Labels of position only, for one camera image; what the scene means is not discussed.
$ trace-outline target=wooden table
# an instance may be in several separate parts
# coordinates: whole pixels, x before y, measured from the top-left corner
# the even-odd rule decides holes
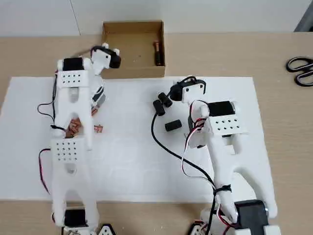
[[[100,36],[0,38],[0,104],[11,76],[52,76],[59,58]],[[311,33],[167,34],[167,76],[253,76],[284,235],[311,234],[313,88],[294,84],[286,60],[313,56]],[[118,235],[184,235],[204,204],[99,203]],[[49,202],[0,202],[0,234],[53,235]]]

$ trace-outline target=scissors handle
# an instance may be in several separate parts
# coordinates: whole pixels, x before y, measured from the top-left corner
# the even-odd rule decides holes
[[[302,74],[297,75],[294,78],[294,82],[297,85],[301,86],[301,87],[313,87],[313,82],[310,82],[310,83],[303,83],[303,82],[301,82],[302,78],[308,77],[308,76],[311,76],[311,75],[313,75],[313,70],[308,70],[307,72],[304,72]]]
[[[295,61],[304,61],[307,62],[305,65],[301,65],[295,68],[291,67],[291,64]],[[305,57],[305,56],[298,56],[298,57],[294,57],[292,59],[290,59],[287,63],[286,63],[286,69],[288,72],[299,72],[299,71],[307,71],[310,68],[313,67],[313,59],[310,57]]]

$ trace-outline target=cardboard box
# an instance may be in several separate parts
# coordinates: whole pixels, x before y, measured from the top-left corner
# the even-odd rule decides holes
[[[161,66],[155,64],[155,41],[160,43]],[[103,78],[164,77],[163,21],[104,23],[104,42],[120,50],[122,62],[118,69],[104,70]]]

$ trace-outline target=bracket with holes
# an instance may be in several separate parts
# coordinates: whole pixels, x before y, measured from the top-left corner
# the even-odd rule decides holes
[[[64,163],[74,163],[79,159],[81,144],[79,139],[55,139],[51,142],[54,159]]]
[[[87,70],[59,71],[57,85],[63,87],[86,87],[89,85]]]
[[[245,133],[246,129],[237,115],[209,117],[211,130],[215,135],[232,135]]]

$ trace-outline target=white wall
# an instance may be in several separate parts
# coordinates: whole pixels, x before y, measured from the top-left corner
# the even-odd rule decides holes
[[[0,0],[0,36],[96,34],[102,31],[102,21],[153,19],[164,20],[167,32],[293,31],[311,2],[311,0],[71,1],[73,9],[70,0]]]

